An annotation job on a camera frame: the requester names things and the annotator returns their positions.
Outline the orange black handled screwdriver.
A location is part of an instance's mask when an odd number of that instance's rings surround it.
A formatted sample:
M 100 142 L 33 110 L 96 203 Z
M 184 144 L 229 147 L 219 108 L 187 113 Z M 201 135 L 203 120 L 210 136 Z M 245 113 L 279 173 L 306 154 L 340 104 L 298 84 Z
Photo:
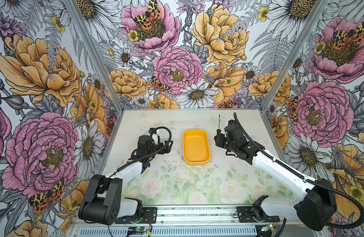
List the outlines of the orange black handled screwdriver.
M 220 129 L 220 115 L 218 116 L 218 129 L 217 129 L 217 136 L 219 136 L 221 134 L 221 129 Z

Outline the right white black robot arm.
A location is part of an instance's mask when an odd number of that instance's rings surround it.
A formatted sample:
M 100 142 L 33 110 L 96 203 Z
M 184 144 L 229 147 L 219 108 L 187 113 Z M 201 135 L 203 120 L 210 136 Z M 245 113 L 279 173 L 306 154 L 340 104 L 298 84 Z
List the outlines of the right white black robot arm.
M 215 145 L 266 172 L 288 188 L 295 199 L 286 201 L 261 195 L 252 205 L 253 217 L 261 221 L 267 216 L 300 220 L 314 231 L 321 231 L 337 210 L 335 195 L 329 191 L 327 180 L 319 182 L 293 169 L 253 141 L 239 123 L 230 120 L 224 130 L 217 129 Z

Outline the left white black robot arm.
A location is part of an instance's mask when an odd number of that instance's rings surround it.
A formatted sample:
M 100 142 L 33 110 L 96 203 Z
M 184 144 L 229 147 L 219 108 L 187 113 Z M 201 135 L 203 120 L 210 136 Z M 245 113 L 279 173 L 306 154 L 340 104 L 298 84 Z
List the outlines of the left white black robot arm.
M 137 176 L 143 174 L 156 155 L 168 154 L 173 145 L 172 136 L 165 142 L 152 133 L 138 138 L 127 163 L 107 175 L 94 175 L 81 201 L 78 217 L 87 223 L 110 226 L 118 219 L 139 221 L 143 218 L 142 201 L 122 197 L 123 188 Z

